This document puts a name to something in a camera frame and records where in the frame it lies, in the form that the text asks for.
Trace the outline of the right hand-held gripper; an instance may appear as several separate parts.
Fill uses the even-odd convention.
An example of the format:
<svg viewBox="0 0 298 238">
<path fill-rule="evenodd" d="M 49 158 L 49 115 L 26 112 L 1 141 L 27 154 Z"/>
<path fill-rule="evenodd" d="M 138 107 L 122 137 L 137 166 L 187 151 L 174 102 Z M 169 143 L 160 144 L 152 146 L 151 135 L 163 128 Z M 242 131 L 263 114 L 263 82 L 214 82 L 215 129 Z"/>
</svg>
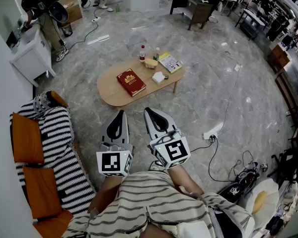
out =
<svg viewBox="0 0 298 238">
<path fill-rule="evenodd" d="M 149 143 L 151 152 L 165 169 L 181 165 L 191 157 L 186 137 L 177 129 L 172 116 L 147 107 L 144 118 L 147 132 L 152 139 Z"/>
</svg>

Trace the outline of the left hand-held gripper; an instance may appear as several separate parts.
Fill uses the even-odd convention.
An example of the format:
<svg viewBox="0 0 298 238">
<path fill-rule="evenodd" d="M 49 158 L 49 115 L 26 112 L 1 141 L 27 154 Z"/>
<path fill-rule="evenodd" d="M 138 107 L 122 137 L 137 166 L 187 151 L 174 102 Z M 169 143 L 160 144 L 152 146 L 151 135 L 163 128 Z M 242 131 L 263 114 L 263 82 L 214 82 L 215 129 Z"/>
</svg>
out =
<svg viewBox="0 0 298 238">
<path fill-rule="evenodd" d="M 99 173 L 107 177 L 126 177 L 133 159 L 129 143 L 127 115 L 120 110 L 110 116 L 101 127 L 102 140 L 96 152 Z"/>
</svg>

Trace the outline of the red gold-printed book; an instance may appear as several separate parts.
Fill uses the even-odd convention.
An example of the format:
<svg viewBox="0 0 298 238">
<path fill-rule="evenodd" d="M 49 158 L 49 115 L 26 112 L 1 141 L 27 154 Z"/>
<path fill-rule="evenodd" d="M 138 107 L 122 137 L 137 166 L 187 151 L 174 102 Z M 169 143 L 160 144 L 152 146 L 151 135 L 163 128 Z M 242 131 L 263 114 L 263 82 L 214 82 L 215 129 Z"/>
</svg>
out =
<svg viewBox="0 0 298 238">
<path fill-rule="evenodd" d="M 131 97 L 136 96 L 146 88 L 146 84 L 129 68 L 117 76 L 118 82 Z"/>
</svg>

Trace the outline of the person's left forearm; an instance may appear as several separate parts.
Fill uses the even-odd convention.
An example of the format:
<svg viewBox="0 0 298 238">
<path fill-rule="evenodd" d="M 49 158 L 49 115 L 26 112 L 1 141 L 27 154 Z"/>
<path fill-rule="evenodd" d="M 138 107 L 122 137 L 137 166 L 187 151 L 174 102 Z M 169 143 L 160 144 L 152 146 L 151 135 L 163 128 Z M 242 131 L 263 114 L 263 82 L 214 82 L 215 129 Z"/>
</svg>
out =
<svg viewBox="0 0 298 238">
<path fill-rule="evenodd" d="M 117 191 L 122 183 L 123 178 L 124 177 L 119 176 L 106 177 L 96 196 L 91 201 L 87 212 L 103 212 L 107 206 L 115 200 Z"/>
</svg>

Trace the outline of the person's right forearm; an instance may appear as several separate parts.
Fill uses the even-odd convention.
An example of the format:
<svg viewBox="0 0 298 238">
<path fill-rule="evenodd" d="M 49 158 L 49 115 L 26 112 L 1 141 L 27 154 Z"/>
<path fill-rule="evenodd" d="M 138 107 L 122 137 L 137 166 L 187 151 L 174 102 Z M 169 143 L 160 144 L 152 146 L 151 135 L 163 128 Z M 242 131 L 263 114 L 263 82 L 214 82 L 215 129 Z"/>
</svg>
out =
<svg viewBox="0 0 298 238">
<path fill-rule="evenodd" d="M 167 172 L 175 186 L 182 194 L 200 200 L 204 194 L 203 190 L 190 177 L 182 165 L 167 169 Z"/>
</svg>

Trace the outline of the oval wooden coffee table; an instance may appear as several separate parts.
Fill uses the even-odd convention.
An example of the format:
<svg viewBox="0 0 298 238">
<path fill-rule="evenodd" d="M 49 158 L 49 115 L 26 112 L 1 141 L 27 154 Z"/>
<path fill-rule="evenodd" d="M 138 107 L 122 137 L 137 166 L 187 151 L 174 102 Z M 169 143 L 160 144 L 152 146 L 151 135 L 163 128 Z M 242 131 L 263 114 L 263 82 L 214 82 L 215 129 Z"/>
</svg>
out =
<svg viewBox="0 0 298 238">
<path fill-rule="evenodd" d="M 134 97 L 132 97 L 117 80 L 117 76 L 128 69 L 132 69 L 133 72 L 146 84 L 146 88 Z M 163 74 L 167 74 L 169 78 L 163 80 L 160 84 L 155 83 L 152 80 L 152 76 L 157 71 L 162 71 Z M 133 58 L 109 67 L 102 72 L 97 80 L 97 89 L 100 97 L 105 103 L 120 109 L 123 106 L 126 106 L 169 85 L 174 85 L 173 93 L 175 93 L 178 81 L 183 78 L 184 74 L 184 67 L 171 74 L 161 64 L 158 64 L 156 69 L 153 70 L 146 68 L 138 58 Z"/>
</svg>

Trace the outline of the orange sofa with patterned cover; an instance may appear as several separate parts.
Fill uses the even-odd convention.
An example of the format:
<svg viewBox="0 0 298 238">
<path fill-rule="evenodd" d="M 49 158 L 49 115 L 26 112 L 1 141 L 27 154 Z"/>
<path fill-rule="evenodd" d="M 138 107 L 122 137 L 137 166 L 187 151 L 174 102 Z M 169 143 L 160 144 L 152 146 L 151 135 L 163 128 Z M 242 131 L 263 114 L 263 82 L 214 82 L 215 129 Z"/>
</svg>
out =
<svg viewBox="0 0 298 238">
<path fill-rule="evenodd" d="M 21 106 L 18 113 L 38 122 L 44 155 L 42 164 L 15 164 L 22 190 L 26 190 L 23 167 L 52 168 L 62 208 L 73 215 L 87 212 L 96 190 L 81 162 L 68 107 L 47 91 Z"/>
</svg>

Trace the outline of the white tissue pack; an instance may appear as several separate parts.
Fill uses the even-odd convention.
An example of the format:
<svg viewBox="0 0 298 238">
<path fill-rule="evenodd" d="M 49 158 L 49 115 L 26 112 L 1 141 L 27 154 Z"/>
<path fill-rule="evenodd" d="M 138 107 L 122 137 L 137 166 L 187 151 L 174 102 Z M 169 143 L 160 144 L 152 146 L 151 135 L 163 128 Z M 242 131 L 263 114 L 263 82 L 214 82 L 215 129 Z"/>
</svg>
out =
<svg viewBox="0 0 298 238">
<path fill-rule="evenodd" d="M 152 76 L 152 80 L 156 84 L 160 84 L 161 82 L 163 82 L 165 80 L 165 76 L 161 71 L 158 71 Z"/>
</svg>

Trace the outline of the yellow snack bag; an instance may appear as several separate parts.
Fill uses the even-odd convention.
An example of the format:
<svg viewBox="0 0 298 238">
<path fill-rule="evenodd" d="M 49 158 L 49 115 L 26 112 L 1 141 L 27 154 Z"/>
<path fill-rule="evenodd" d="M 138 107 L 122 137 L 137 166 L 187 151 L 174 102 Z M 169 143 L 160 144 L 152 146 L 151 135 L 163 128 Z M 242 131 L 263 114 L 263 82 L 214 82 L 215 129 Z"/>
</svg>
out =
<svg viewBox="0 0 298 238">
<path fill-rule="evenodd" d="M 156 69 L 156 67 L 158 65 L 158 61 L 156 61 L 154 59 L 148 59 L 148 58 L 146 58 L 144 60 L 144 65 L 145 65 L 146 68 Z"/>
</svg>

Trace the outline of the white yellow magazine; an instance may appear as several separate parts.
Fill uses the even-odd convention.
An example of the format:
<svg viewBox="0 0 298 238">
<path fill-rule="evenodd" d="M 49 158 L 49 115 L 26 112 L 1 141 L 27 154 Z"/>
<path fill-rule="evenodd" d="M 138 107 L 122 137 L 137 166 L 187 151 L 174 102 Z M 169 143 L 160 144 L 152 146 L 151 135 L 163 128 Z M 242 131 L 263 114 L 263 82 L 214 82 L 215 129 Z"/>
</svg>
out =
<svg viewBox="0 0 298 238">
<path fill-rule="evenodd" d="M 182 68 L 183 64 L 173 57 L 170 52 L 159 56 L 158 60 L 171 74 Z"/>
</svg>

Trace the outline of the person's striped shirt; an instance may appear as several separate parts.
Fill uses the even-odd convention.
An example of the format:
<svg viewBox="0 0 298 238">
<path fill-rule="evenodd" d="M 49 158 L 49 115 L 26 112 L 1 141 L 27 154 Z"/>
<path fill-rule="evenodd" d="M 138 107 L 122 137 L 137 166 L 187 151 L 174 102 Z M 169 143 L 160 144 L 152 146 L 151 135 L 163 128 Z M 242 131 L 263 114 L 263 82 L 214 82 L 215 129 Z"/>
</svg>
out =
<svg viewBox="0 0 298 238">
<path fill-rule="evenodd" d="M 216 193 L 200 200 L 180 193 L 168 172 L 123 178 L 115 200 L 72 218 L 62 238 L 250 238 L 255 221 Z"/>
</svg>

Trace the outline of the orange cushion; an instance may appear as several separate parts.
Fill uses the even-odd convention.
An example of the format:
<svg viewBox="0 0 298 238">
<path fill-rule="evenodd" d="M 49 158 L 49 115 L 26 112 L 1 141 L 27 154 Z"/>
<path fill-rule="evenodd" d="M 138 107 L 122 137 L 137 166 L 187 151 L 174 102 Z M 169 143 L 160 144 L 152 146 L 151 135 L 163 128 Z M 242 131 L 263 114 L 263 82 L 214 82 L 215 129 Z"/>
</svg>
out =
<svg viewBox="0 0 298 238">
<path fill-rule="evenodd" d="M 59 215 L 62 207 L 54 170 L 23 167 L 23 174 L 33 219 Z"/>
<path fill-rule="evenodd" d="M 44 163 L 43 146 L 37 120 L 13 113 L 12 141 L 15 163 Z"/>
</svg>

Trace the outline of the white desk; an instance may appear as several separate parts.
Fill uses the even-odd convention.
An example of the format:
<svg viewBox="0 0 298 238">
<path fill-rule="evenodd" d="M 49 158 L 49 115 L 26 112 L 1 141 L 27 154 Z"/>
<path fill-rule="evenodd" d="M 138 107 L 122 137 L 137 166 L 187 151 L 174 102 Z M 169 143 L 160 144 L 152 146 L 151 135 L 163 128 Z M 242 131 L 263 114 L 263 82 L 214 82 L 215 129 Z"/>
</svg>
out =
<svg viewBox="0 0 298 238">
<path fill-rule="evenodd" d="M 18 43 L 12 48 L 10 63 L 35 87 L 38 87 L 35 79 L 40 75 L 56 76 L 52 69 L 51 45 L 37 24 L 20 33 Z"/>
</svg>

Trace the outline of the black wastebasket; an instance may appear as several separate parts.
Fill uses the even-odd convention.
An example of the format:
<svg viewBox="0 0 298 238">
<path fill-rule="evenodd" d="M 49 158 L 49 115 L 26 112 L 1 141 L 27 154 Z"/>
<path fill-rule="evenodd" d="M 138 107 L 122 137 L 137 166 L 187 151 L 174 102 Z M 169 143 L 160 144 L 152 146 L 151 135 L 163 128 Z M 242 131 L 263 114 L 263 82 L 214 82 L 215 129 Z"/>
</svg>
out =
<svg viewBox="0 0 298 238">
<path fill-rule="evenodd" d="M 65 37 L 69 37 L 73 34 L 72 26 L 71 24 L 67 24 L 61 27 L 62 33 Z"/>
</svg>

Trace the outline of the dark wooden desk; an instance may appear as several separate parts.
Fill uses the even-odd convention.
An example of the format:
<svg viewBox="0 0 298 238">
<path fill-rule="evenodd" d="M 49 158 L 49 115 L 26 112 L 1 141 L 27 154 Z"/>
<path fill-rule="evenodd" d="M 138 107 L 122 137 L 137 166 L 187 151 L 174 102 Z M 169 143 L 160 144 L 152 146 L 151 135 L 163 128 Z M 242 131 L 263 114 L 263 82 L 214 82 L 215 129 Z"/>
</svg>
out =
<svg viewBox="0 0 298 238">
<path fill-rule="evenodd" d="M 200 29 L 208 21 L 213 5 L 201 0 L 172 0 L 170 15 L 175 9 L 179 9 L 182 15 L 190 19 L 188 30 L 191 30 L 192 25 L 200 24 Z"/>
</svg>

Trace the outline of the white flower cushion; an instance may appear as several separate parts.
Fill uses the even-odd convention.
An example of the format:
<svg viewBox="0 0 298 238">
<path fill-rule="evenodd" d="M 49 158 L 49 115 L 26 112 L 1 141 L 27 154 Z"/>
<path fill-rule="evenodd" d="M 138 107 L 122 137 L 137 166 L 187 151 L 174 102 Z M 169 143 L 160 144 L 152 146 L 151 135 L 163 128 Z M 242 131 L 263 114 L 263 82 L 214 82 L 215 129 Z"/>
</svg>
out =
<svg viewBox="0 0 298 238">
<path fill-rule="evenodd" d="M 279 202 L 279 186 L 272 178 L 256 183 L 246 195 L 242 196 L 238 205 L 250 213 L 255 221 L 254 229 L 260 229 L 271 220 Z"/>
</svg>

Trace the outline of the cardboard box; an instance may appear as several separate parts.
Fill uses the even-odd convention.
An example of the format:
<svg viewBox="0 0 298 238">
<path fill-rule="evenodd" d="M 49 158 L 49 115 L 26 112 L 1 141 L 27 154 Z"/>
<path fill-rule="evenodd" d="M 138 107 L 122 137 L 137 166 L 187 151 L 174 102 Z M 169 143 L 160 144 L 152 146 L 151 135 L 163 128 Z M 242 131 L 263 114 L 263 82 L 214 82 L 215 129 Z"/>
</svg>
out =
<svg viewBox="0 0 298 238">
<path fill-rule="evenodd" d="M 82 18 L 78 0 L 59 0 L 59 3 L 63 5 L 69 16 L 67 22 L 62 23 L 62 26 L 73 23 Z"/>
</svg>

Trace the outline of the brown wooden shelf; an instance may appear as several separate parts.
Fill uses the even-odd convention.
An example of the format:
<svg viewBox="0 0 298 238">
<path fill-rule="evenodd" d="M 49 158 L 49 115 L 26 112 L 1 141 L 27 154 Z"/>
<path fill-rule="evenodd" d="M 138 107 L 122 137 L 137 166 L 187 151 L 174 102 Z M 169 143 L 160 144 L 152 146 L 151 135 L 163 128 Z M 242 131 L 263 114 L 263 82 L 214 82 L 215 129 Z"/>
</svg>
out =
<svg viewBox="0 0 298 238">
<path fill-rule="evenodd" d="M 277 44 L 267 55 L 267 62 L 276 75 L 275 83 L 288 107 L 288 116 L 298 127 L 298 66 L 295 56 Z"/>
</svg>

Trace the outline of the black office chair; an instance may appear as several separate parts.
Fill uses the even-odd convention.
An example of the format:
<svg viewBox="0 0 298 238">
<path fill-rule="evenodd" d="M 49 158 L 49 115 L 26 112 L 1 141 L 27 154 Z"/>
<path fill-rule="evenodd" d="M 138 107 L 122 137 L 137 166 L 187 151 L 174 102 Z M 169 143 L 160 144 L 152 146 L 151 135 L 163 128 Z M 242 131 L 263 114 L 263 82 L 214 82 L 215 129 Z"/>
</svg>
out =
<svg viewBox="0 0 298 238">
<path fill-rule="evenodd" d="M 276 37 L 288 27 L 289 17 L 284 14 L 280 14 L 272 23 L 271 28 L 269 29 L 266 37 L 273 42 Z"/>
</svg>

